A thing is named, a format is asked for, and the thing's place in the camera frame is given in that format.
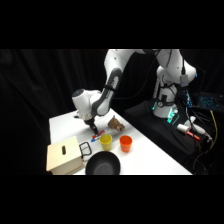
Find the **orange cup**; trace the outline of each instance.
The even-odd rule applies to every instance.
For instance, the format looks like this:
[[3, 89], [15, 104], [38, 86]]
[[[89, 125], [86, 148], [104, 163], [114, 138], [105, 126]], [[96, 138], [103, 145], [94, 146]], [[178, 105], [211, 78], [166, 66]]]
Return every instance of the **orange cup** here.
[[127, 135], [124, 135], [120, 138], [120, 144], [121, 144], [121, 150], [123, 152], [128, 153], [131, 149], [132, 138]]

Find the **box lid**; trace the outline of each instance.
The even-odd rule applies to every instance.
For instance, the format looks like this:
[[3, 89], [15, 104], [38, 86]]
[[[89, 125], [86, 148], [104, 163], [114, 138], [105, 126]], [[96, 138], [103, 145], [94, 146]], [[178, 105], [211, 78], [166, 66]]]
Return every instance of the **box lid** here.
[[76, 136], [48, 146], [47, 171], [61, 166], [78, 157], [82, 153]]

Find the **pan handle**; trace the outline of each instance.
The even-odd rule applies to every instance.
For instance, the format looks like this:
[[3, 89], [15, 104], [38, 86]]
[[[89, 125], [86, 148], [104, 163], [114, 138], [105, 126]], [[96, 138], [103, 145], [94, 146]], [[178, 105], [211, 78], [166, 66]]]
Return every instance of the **pan handle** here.
[[[91, 150], [90, 145], [89, 145], [88, 142], [84, 142], [84, 143], [82, 143], [81, 145], [79, 145], [79, 148], [80, 148], [81, 153], [82, 153], [82, 159], [84, 158], [84, 156], [90, 156], [90, 155], [92, 155], [92, 150]], [[87, 149], [87, 148], [89, 148], [90, 153], [89, 153], [89, 154], [83, 154], [83, 150], [85, 150], [85, 149]]]

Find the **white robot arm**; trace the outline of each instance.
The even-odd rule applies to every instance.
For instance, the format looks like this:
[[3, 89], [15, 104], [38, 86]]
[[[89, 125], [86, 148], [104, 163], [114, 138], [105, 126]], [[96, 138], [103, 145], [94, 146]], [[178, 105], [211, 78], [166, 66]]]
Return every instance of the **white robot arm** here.
[[174, 105], [176, 89], [172, 84], [185, 82], [182, 84], [187, 85], [196, 75], [196, 70], [185, 62], [186, 74], [188, 76], [187, 79], [185, 78], [185, 81], [182, 81], [181, 69], [183, 67], [183, 58], [178, 49], [110, 49], [104, 62], [107, 81], [103, 92], [81, 89], [76, 91], [72, 96], [75, 107], [78, 110], [77, 117], [83, 119], [87, 125], [90, 125], [96, 134], [98, 130], [94, 125], [94, 118], [95, 116], [104, 116], [109, 112], [113, 97], [119, 88], [124, 69], [134, 53], [157, 53], [160, 67], [157, 70], [158, 79], [154, 96], [157, 95], [159, 87], [163, 88], [160, 91], [159, 102], [154, 110], [154, 114], [158, 117], [167, 117], [168, 111]]

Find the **cup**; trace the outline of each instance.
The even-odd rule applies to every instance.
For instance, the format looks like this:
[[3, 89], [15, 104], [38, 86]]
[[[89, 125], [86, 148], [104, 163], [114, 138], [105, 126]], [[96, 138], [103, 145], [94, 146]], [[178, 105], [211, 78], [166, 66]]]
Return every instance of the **cup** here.
[[125, 153], [128, 153], [131, 149], [132, 138], [124, 135], [120, 138], [121, 150]]
[[111, 150], [111, 143], [112, 143], [112, 136], [111, 135], [102, 135], [100, 137], [100, 143], [103, 147], [104, 151], [110, 151]]

